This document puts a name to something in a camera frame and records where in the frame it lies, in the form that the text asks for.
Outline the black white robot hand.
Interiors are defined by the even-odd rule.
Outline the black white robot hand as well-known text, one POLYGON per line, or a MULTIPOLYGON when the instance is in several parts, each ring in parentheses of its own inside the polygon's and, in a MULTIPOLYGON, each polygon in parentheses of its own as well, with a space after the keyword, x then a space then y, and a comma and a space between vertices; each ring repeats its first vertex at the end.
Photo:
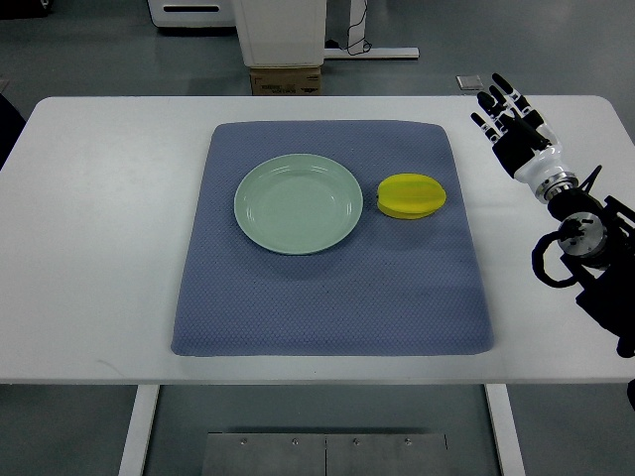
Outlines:
POLYGON ((577 187, 563 145, 543 115, 502 75, 493 73, 492 80, 488 91, 477 93, 482 112, 472 113, 471 119, 503 170, 543 203, 577 187))

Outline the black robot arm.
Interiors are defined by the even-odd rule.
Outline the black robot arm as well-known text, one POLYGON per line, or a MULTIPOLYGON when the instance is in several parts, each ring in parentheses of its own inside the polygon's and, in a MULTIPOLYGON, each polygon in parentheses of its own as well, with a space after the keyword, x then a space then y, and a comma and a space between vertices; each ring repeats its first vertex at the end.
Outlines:
POLYGON ((602 202, 590 194, 601 168, 583 182, 560 173, 545 179, 537 196, 560 221, 532 251, 535 276, 554 289, 581 286, 575 298, 602 328, 618 338, 616 352, 634 356, 634 211, 612 196, 602 202), (545 254, 551 244, 562 250, 561 261, 571 275, 549 276, 545 254))

